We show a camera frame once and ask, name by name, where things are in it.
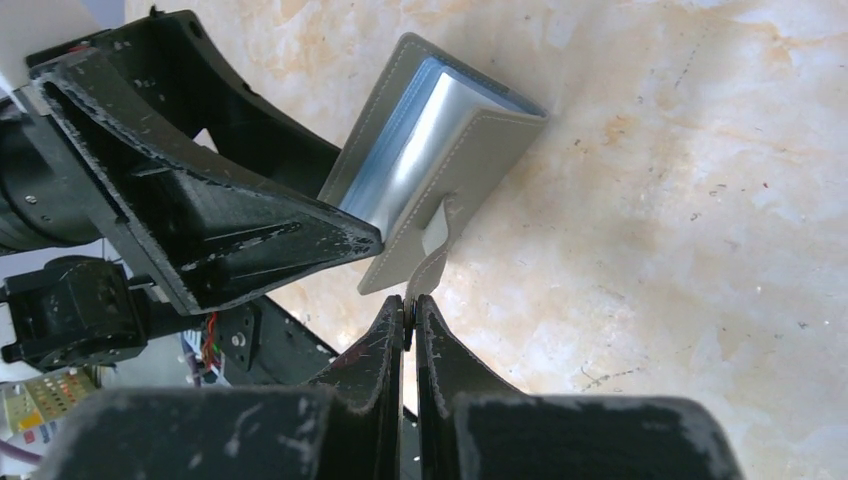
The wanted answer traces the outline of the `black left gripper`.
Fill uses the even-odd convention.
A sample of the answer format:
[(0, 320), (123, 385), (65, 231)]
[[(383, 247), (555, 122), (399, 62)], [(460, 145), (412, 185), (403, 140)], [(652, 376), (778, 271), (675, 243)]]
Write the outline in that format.
[[(13, 328), (1, 346), (4, 365), (113, 365), (152, 339), (200, 328), (212, 342), (243, 336), (232, 350), (248, 365), (259, 304), (239, 304), (382, 249), (374, 226), (231, 162), (207, 130), (189, 138), (96, 47), (37, 65), (30, 77), (102, 197), (96, 225), (138, 272), (130, 277), (114, 261), (70, 255), (3, 276), (1, 303)], [(38, 204), (56, 200), (56, 215), (92, 230), (53, 180), (17, 107), (2, 99), (3, 255), (54, 244), (25, 219), (18, 187), (41, 189)], [(152, 278), (168, 297), (157, 296)]]

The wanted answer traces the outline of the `grey leather card holder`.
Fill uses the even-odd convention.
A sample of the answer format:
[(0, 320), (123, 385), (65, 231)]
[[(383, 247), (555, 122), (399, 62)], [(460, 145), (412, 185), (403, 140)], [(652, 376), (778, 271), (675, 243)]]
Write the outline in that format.
[(452, 245), (547, 121), (531, 98), (403, 34), (319, 195), (380, 233), (358, 291), (432, 292)]

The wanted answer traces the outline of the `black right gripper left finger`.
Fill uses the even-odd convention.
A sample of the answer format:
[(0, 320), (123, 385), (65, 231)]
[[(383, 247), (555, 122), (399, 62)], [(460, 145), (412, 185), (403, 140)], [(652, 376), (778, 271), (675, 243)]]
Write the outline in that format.
[(398, 479), (404, 303), (294, 386), (95, 393), (65, 420), (38, 479)]

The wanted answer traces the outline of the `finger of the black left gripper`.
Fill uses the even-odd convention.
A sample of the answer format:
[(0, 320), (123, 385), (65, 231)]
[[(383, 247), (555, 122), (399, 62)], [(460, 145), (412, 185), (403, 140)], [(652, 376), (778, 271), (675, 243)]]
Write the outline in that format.
[(233, 69), (191, 10), (148, 16), (93, 37), (135, 92), (218, 153), (307, 197), (318, 196), (340, 150), (272, 105)]

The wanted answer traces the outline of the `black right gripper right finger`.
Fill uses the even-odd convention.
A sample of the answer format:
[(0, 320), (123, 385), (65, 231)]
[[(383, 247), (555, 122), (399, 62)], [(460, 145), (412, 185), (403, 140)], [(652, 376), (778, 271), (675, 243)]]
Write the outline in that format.
[(426, 479), (739, 479), (725, 432), (681, 397), (531, 395), (449, 329), (435, 300), (415, 306)]

